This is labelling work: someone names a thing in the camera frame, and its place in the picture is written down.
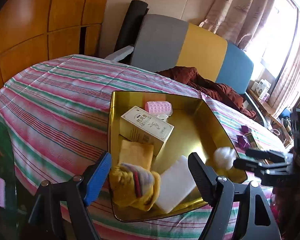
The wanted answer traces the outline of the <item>white boxes on desk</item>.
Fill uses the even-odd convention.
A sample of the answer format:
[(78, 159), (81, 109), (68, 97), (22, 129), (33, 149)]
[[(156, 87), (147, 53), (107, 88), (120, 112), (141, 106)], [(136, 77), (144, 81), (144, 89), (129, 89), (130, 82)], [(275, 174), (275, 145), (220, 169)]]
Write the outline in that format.
[(251, 87), (251, 90), (257, 94), (258, 99), (261, 102), (265, 102), (269, 98), (268, 91), (271, 84), (265, 79), (261, 79), (258, 83), (255, 81)]

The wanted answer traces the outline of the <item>wooden side desk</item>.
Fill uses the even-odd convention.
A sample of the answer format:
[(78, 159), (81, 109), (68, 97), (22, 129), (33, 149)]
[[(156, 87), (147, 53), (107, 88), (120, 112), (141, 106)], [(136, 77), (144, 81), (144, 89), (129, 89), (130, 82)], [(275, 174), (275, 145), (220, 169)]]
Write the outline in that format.
[(247, 89), (247, 94), (251, 97), (253, 102), (257, 105), (263, 117), (270, 119), (271, 130), (277, 129), (280, 133), (279, 139), (284, 144), (285, 148), (291, 150), (293, 148), (293, 138), (289, 135), (286, 127), (279, 118), (274, 117), (274, 110), (265, 102), (258, 98), (258, 95), (251, 89)]

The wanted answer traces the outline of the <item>gold tin box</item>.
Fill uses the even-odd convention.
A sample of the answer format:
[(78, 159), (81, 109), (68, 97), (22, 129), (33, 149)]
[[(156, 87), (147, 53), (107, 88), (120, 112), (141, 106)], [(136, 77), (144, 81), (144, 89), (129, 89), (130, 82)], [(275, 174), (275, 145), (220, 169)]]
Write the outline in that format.
[(233, 148), (234, 145), (207, 103), (202, 99), (174, 94), (119, 90), (112, 93), (108, 118), (108, 151), (113, 165), (119, 161), (123, 140), (123, 136), (119, 134), (120, 117), (134, 106), (144, 107), (147, 101), (168, 101), (173, 108), (168, 123), (174, 129), (158, 157), (152, 160), (154, 171), (161, 174), (181, 155), (188, 156), (196, 152), (203, 163), (212, 166), (218, 175), (226, 176), (234, 183), (247, 180), (247, 174), (242, 170), (217, 168), (213, 159), (214, 151), (220, 147)]

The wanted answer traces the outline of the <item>wooden wardrobe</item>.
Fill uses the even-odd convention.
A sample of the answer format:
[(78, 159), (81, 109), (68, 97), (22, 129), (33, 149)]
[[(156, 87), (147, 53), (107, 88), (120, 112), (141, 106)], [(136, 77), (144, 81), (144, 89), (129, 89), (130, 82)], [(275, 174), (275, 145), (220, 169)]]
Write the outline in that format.
[(0, 10), (0, 89), (34, 64), (97, 55), (107, 0), (8, 0)]

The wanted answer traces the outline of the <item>white printed carton box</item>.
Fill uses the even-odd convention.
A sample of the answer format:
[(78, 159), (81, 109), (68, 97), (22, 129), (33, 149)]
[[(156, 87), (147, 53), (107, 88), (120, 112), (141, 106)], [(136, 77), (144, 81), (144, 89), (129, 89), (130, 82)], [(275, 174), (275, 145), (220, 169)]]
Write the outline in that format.
[(153, 145), (154, 156), (161, 152), (173, 130), (173, 125), (138, 106), (132, 107), (120, 117), (120, 135), (132, 142)]

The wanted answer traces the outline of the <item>white cotton ball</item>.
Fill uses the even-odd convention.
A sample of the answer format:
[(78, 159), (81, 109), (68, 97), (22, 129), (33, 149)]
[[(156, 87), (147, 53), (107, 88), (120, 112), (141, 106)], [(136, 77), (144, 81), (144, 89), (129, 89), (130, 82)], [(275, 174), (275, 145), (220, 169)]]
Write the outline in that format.
[(213, 154), (217, 168), (230, 170), (233, 167), (234, 160), (237, 158), (237, 153), (234, 148), (220, 147)]

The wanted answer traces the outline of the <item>yellow striped sock bundle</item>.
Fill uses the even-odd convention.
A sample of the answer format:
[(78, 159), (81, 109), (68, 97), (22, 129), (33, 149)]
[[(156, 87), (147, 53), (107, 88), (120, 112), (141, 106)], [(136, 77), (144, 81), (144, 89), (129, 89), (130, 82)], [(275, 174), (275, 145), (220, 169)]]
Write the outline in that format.
[(112, 200), (119, 207), (149, 211), (160, 194), (161, 177), (141, 166), (121, 163), (109, 173)]

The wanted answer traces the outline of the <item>pink hair roller in box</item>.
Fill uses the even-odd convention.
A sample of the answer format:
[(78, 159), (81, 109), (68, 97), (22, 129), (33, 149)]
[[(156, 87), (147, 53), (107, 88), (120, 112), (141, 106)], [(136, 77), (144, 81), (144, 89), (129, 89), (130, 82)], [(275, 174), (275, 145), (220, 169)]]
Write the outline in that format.
[(145, 111), (153, 115), (171, 116), (173, 108), (168, 101), (147, 101), (145, 103)]

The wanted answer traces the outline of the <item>dark red blanket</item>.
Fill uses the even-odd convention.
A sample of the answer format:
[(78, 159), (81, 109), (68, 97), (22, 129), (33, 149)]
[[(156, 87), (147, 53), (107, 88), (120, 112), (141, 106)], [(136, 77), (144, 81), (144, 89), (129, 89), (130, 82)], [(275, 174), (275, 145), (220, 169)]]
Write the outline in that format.
[(244, 99), (233, 88), (223, 83), (215, 83), (199, 75), (195, 67), (175, 66), (173, 68), (157, 72), (179, 83), (188, 85), (214, 100), (241, 112), (248, 118), (255, 118), (256, 112), (243, 107)]

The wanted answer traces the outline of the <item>green cracker packet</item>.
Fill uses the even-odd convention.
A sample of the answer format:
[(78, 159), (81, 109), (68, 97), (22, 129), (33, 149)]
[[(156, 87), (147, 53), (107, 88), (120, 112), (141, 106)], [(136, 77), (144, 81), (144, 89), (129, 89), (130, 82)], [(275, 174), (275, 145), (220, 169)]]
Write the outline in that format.
[(262, 147), (257, 142), (257, 137), (253, 134), (253, 132), (245, 133), (244, 136), (246, 137), (247, 141), (250, 144), (250, 147), (257, 150), (262, 150)]

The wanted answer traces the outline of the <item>white sponge block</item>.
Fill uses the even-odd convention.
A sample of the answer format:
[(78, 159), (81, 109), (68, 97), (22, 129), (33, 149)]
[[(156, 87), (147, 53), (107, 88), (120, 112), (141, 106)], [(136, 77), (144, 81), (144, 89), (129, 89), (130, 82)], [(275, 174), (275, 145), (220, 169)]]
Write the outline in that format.
[(188, 158), (182, 155), (160, 175), (160, 193), (155, 204), (164, 212), (171, 212), (196, 187), (188, 167)]

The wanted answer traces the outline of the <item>beige patterned curtain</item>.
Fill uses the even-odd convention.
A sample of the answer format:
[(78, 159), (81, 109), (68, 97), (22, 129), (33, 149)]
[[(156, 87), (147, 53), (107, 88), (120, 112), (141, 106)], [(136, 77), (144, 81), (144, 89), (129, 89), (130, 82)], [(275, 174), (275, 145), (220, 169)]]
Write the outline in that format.
[[(275, 0), (215, 0), (200, 27), (245, 49), (264, 27)], [(295, 98), (300, 82), (300, 42), (293, 61), (283, 69), (268, 100), (279, 115)]]

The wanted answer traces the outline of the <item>black rolled mat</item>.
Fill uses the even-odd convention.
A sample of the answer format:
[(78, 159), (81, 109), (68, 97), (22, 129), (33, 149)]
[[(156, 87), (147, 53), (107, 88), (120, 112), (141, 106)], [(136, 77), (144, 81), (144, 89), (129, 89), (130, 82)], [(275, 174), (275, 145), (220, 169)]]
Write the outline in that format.
[(114, 52), (135, 44), (143, 18), (148, 10), (148, 4), (144, 1), (132, 0), (130, 2), (117, 37)]

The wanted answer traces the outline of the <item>purple snack packet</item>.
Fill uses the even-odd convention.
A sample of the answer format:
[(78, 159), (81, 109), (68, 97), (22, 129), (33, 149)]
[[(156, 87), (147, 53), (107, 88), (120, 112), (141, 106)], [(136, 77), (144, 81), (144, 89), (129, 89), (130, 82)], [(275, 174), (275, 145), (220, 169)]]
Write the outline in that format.
[(243, 150), (247, 150), (250, 148), (250, 144), (249, 144), (249, 142), (247, 142), (245, 136), (236, 135), (236, 137), (237, 137), (237, 143), (239, 145), (239, 148), (241, 148)]
[(242, 133), (246, 134), (246, 133), (251, 132), (251, 129), (248, 126), (242, 125), (241, 131), (242, 131)]

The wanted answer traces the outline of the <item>yellow sponge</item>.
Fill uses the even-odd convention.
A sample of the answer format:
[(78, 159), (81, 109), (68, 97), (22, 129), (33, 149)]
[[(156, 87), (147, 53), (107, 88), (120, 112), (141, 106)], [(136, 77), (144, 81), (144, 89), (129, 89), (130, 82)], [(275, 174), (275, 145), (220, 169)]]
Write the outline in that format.
[(153, 152), (153, 145), (122, 140), (118, 164), (127, 163), (150, 170)]

